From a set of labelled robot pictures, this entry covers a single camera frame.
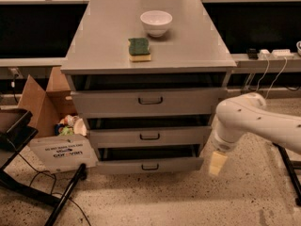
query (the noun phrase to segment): concrete floor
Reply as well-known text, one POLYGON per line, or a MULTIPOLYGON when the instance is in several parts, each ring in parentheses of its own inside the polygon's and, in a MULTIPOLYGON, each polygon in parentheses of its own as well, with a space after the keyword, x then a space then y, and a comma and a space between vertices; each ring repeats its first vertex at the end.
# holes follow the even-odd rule
MULTIPOLYGON (((301 116, 301 99, 269 100, 275 112, 301 116)), ((276 147, 252 134, 241 139, 218 177, 208 174, 209 141, 199 171, 161 174, 99 175, 88 169, 72 193, 93 226, 100 225, 301 225, 301 207, 276 147)), ((25 147, 22 155, 38 170, 44 166, 25 147)), ((6 169, 29 184, 36 172, 17 157, 6 169)), ((55 192, 63 192, 73 172, 59 173, 55 192)), ((49 192, 53 180, 39 176, 35 188, 49 192)), ((44 225, 51 208, 0 187, 0 225, 44 225)), ((67 202, 55 225, 88 225, 67 202)))

